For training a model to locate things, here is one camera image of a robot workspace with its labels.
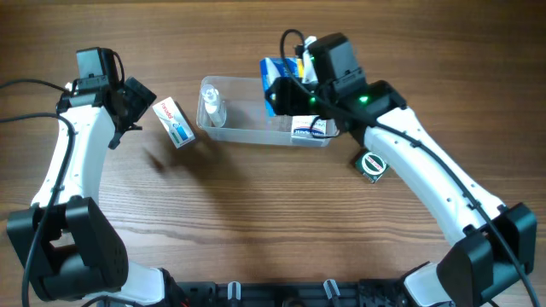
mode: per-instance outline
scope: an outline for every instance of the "white cylinder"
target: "white cylinder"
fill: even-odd
[[[224,126],[225,120],[227,119],[227,113],[224,99],[222,99],[218,90],[215,89],[214,86],[207,84],[201,88],[201,95],[205,101],[206,112],[211,118],[214,126],[218,128]]]

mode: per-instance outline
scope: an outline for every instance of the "brown tabletop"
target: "brown tabletop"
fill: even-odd
[[[125,72],[195,122],[200,81],[259,78],[282,32],[343,32],[369,81],[388,80],[429,134],[477,182],[539,221],[531,280],[546,304],[546,7],[543,3],[254,1],[0,7],[0,83],[78,76],[75,52],[114,49]],[[295,38],[288,40],[289,45]],[[0,118],[54,111],[34,84],[0,92]],[[394,278],[449,250],[393,170],[376,184],[349,161],[349,135],[326,148],[214,142],[175,150],[152,110],[108,151],[100,207],[129,257],[178,281]],[[39,190],[58,124],[0,125],[0,305],[20,306],[23,269],[6,235]],[[42,305],[31,291],[32,305]],[[528,305],[519,283],[497,302]],[[80,305],[53,302],[49,306]]]

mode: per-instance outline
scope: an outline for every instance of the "white bottle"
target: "white bottle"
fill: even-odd
[[[205,101],[205,109],[212,123],[216,127],[222,127],[227,119],[225,102],[214,86],[207,84],[201,88],[201,95]]]

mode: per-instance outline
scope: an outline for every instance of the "circular logo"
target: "circular logo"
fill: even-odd
[[[366,153],[362,157],[362,168],[370,175],[380,175],[385,170],[385,162],[373,153]]]

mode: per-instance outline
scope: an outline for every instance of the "plastic bin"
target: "plastic bin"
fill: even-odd
[[[202,94],[197,107],[197,126],[213,140],[254,144],[324,147],[329,139],[292,137],[292,117],[267,115],[264,90],[259,78],[208,76],[201,82],[214,86],[225,100],[227,119],[222,127],[215,127],[206,113]],[[335,125],[328,122],[326,133],[333,135]]]

